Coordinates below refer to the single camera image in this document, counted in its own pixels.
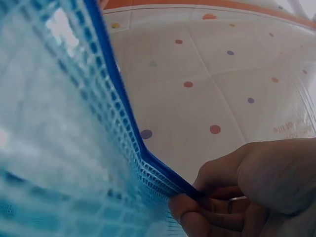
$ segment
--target blue binding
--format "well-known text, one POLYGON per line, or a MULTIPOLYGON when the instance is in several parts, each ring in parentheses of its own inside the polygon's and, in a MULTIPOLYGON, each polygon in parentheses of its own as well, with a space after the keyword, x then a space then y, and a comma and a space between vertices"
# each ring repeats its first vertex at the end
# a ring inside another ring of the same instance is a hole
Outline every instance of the blue binding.
POLYGON ((83 0, 83 1, 91 17, 92 24, 96 30, 96 34, 99 40, 99 44, 101 46, 103 57, 107 64, 109 76, 123 102, 123 105, 130 119, 133 132, 135 134, 137 143, 140 148, 142 159, 149 165, 155 167, 159 172, 161 172, 165 177, 167 177, 169 180, 174 182, 179 188, 184 190, 184 192, 190 197, 192 197, 193 199, 200 197, 202 194, 199 191, 197 191, 192 185, 190 185, 187 181, 185 181, 180 175, 175 173, 171 168, 169 168, 167 165, 161 162, 153 154, 151 154, 146 148, 143 142, 143 139, 140 136, 140 133, 139 133, 139 130, 134 118, 134 114, 133 114, 131 105, 129 103, 129 99, 127 97, 127 94, 124 88, 123 80, 121 78, 116 61, 114 59, 114 54, 111 47, 110 38, 106 31, 106 26, 104 25, 102 13, 99 9, 97 1, 96 0, 83 0))

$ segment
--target purple dot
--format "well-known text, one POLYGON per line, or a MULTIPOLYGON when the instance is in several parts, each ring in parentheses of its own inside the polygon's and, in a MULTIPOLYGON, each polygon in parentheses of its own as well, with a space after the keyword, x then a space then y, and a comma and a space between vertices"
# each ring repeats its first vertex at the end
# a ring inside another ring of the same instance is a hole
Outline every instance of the purple dot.
POLYGON ((143 139, 149 139, 153 136, 153 132, 146 129, 146 130, 141 131, 140 135, 142 136, 143 139))
POLYGON ((252 104, 253 102, 255 102, 253 98, 248 98, 248 103, 252 104))

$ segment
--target finger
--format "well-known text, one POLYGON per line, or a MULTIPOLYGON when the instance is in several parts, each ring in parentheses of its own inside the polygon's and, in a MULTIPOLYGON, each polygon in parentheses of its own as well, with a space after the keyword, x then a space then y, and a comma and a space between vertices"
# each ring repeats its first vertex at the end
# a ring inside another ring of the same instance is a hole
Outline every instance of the finger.
POLYGON ((172 217, 178 222, 180 222, 180 217, 185 213, 200 211, 198 203, 185 194, 180 194, 171 198, 168 205, 172 217))
POLYGON ((246 144, 227 156, 205 163, 198 172, 194 187, 207 195, 220 187, 237 186, 237 173, 253 144, 246 144))
POLYGON ((210 199, 208 197, 200 198, 197 200, 198 205, 204 210, 227 214, 228 201, 210 199))
POLYGON ((243 214, 218 214, 206 210, 201 210, 201 214, 211 225, 231 231, 243 229, 243 214))
POLYGON ((242 236, 259 236, 268 217, 267 208, 252 202, 244 214, 242 236))
POLYGON ((172 217, 189 237, 209 237, 211 226, 199 213, 200 207, 187 195, 178 195, 169 201, 172 217))
POLYGON ((211 225, 198 212, 187 212, 180 217, 182 226, 188 237, 211 237, 211 225))
POLYGON ((246 197, 231 199, 228 202, 228 214, 244 213, 250 203, 250 200, 246 197))
POLYGON ((211 198, 215 199, 231 199, 244 196, 243 192, 238 186, 219 188, 212 195, 211 198))

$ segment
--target blue mesh fabric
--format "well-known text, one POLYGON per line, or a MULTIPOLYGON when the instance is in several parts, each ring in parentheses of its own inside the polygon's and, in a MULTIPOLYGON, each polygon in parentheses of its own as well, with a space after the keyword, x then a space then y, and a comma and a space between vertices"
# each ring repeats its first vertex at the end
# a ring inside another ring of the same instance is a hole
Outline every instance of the blue mesh fabric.
POLYGON ((182 236, 86 1, 0 0, 0 237, 182 236))

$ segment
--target play mat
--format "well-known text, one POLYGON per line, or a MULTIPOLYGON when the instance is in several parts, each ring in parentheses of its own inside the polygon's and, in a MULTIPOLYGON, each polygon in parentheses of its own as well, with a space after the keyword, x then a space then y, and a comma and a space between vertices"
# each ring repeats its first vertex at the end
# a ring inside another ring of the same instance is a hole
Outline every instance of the play mat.
POLYGON ((145 144, 187 181, 245 143, 316 135, 316 6, 308 19, 289 2, 110 0, 103 11, 145 144))

